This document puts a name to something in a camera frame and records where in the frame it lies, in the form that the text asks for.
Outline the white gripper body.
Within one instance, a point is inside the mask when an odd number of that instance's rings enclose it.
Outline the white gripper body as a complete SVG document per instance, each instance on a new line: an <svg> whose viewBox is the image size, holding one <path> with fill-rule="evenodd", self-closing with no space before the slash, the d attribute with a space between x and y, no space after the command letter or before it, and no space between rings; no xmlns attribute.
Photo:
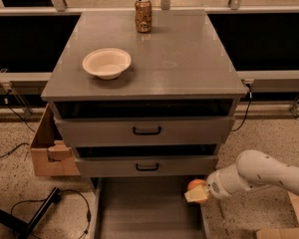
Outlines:
<svg viewBox="0 0 299 239"><path fill-rule="evenodd" d="M207 176L206 183L213 197L217 199L224 199L231 196L231 194L225 189L225 187L221 183L219 170L210 173Z"/></svg>

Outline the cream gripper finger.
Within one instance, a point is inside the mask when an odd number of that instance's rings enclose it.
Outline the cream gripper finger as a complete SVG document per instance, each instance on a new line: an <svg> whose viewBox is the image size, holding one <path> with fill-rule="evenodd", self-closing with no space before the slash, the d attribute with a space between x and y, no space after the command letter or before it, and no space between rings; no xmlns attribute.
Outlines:
<svg viewBox="0 0 299 239"><path fill-rule="evenodd" d="M206 201L208 199L208 195L209 189L202 184L192 187L184 194L187 202Z"/></svg>

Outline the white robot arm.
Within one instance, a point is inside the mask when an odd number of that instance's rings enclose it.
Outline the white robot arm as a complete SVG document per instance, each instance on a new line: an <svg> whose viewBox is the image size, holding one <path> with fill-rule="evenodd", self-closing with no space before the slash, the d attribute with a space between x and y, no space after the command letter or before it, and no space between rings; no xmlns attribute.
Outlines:
<svg viewBox="0 0 299 239"><path fill-rule="evenodd" d="M278 186L299 196L299 167L289 165L259 150L241 152L234 164L213 171L206 180L189 183L184 197L187 202L204 203L238 192L258 191Z"/></svg>

